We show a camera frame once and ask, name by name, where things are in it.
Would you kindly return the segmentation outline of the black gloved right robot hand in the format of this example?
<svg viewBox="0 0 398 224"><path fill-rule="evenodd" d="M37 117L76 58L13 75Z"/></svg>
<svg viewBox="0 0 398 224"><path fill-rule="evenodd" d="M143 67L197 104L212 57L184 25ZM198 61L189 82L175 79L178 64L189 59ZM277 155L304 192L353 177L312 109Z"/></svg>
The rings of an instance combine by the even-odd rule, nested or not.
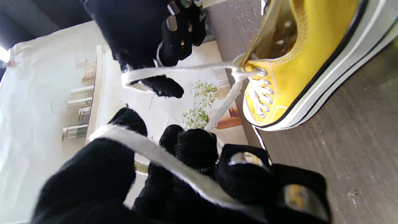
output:
<svg viewBox="0 0 398 224"><path fill-rule="evenodd" d="M174 67L205 37L205 13L193 0L81 0L122 73Z"/></svg>

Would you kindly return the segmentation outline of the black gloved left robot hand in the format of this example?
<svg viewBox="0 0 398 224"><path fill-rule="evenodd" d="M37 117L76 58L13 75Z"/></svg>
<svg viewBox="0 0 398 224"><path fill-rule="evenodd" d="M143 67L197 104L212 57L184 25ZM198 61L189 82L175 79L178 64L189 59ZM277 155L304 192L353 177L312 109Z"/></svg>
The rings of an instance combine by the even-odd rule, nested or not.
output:
<svg viewBox="0 0 398 224"><path fill-rule="evenodd" d="M159 145L186 166L216 181L231 197L259 206L269 224L330 224L325 178L316 172L269 164L268 153L226 144L203 129L169 125ZM32 224L257 224L241 212L215 205L164 167L150 162L133 206L124 203L135 183L135 152L97 138L44 184Z"/></svg>

